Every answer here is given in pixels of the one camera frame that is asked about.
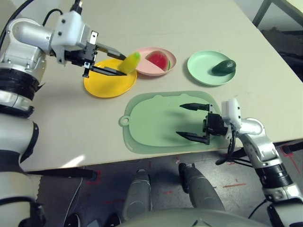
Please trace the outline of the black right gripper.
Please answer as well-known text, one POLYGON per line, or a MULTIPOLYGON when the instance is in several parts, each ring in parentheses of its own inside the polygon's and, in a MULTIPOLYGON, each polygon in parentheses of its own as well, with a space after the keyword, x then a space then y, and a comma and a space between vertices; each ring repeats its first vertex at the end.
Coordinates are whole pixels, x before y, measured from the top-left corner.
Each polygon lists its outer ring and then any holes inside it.
POLYGON ((176 134, 179 136, 194 142, 203 142, 204 144, 210 144, 210 135, 213 136, 223 136, 226 140, 231 139, 231 127, 227 126, 222 117, 214 113, 214 106, 212 104, 198 104, 198 103, 189 103, 182 104, 180 107, 188 110, 203 110, 208 111, 207 116, 203 120, 203 132, 205 135, 203 137, 198 136, 195 133, 190 132, 180 132, 177 131, 176 134))

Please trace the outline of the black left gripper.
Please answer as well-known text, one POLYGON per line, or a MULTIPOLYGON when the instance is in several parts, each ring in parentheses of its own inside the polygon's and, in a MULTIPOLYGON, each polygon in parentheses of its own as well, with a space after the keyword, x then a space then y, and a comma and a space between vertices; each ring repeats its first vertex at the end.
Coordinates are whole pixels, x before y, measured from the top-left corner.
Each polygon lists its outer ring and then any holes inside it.
POLYGON ((84 73, 82 75, 84 78, 89 77, 90 70, 96 73, 104 74, 106 76, 126 76, 127 74, 116 69, 108 67, 99 68, 94 66, 97 50, 104 52, 107 54, 107 56, 118 60, 126 59, 126 56, 120 53, 117 49, 104 44, 96 43, 97 37, 98 32, 92 31, 90 39, 83 49, 64 52, 65 60, 70 61, 73 65, 84 67, 84 73))

